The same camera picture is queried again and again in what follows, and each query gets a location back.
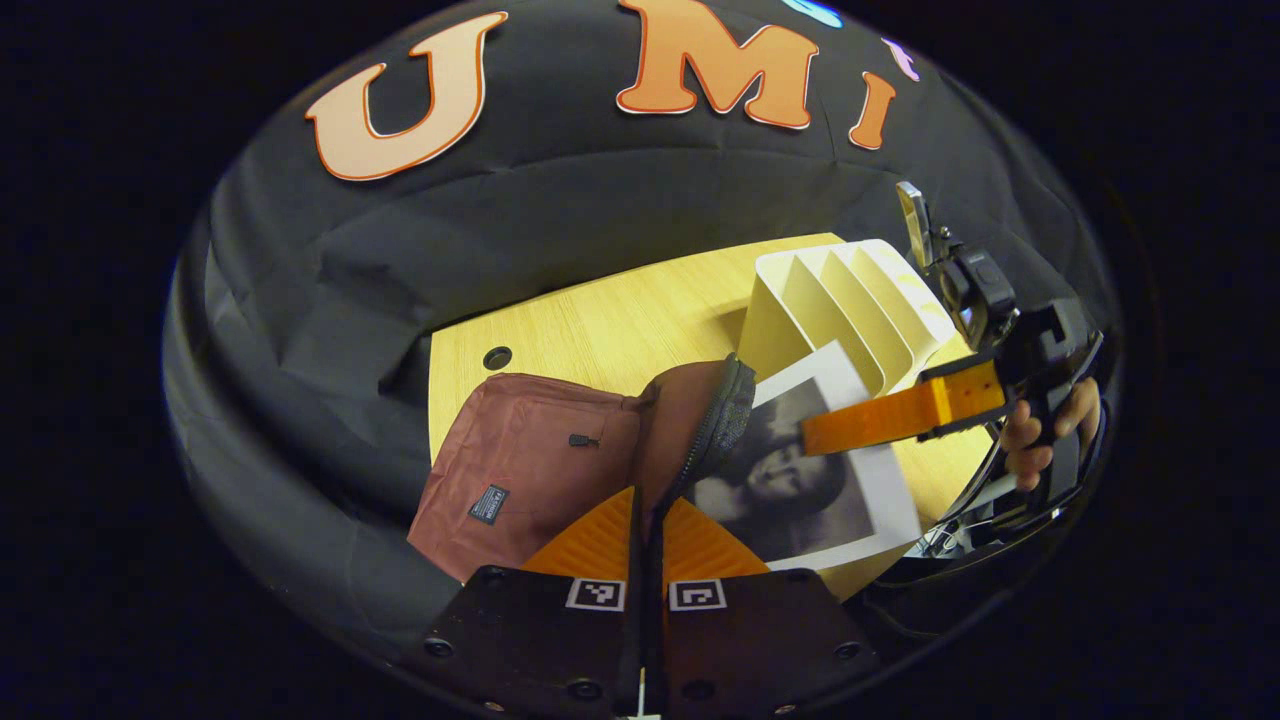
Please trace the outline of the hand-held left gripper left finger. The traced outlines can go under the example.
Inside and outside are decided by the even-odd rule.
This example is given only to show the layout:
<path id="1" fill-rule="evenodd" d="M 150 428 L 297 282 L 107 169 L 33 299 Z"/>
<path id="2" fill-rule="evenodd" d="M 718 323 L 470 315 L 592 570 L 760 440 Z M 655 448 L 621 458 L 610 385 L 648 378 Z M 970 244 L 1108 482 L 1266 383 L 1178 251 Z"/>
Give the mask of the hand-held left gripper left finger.
<path id="1" fill-rule="evenodd" d="M 429 624 L 419 675 L 489 717 L 635 714 L 641 498 L 622 489 L 521 568 L 479 568 Z"/>

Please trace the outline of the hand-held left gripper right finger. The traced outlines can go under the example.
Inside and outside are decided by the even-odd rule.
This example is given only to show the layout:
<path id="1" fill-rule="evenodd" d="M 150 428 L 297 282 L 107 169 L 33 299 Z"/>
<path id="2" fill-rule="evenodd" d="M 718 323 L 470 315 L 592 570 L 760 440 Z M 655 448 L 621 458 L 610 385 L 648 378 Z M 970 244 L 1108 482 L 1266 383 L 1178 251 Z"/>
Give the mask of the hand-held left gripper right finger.
<path id="1" fill-rule="evenodd" d="M 650 710 L 663 719 L 795 719 L 882 657 L 812 569 L 772 570 L 685 498 L 650 533 Z"/>

